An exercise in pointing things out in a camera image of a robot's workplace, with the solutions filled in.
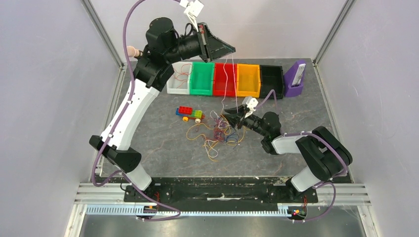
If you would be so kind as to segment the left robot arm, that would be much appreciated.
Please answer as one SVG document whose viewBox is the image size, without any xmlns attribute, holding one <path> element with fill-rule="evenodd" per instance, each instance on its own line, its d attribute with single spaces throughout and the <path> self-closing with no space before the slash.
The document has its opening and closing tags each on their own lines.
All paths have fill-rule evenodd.
<svg viewBox="0 0 419 237">
<path fill-rule="evenodd" d="M 145 112 L 174 74 L 173 64 L 199 56 L 208 63 L 236 51 L 235 47 L 213 35 L 206 23 L 199 23 L 191 34 L 180 36 L 167 17 L 154 19 L 146 32 L 147 45 L 138 56 L 125 101 L 121 103 L 101 135 L 89 144 L 99 155 L 119 168 L 142 201 L 154 198 L 151 176 L 141 165 L 141 154 L 131 148 L 133 134 Z"/>
</svg>

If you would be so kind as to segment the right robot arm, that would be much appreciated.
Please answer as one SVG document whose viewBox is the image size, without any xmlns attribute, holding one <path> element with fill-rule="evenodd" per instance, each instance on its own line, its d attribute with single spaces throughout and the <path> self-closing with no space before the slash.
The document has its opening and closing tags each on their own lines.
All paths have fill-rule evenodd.
<svg viewBox="0 0 419 237">
<path fill-rule="evenodd" d="M 310 188 L 345 176 L 353 162 L 348 149 L 323 126 L 308 132 L 283 133 L 277 113 L 266 112 L 260 118 L 243 105 L 226 109 L 223 116 L 233 128 L 245 127 L 261 135 L 262 147 L 268 154 L 302 155 L 306 167 L 286 182 L 285 194 L 291 201 L 299 201 Z"/>
</svg>

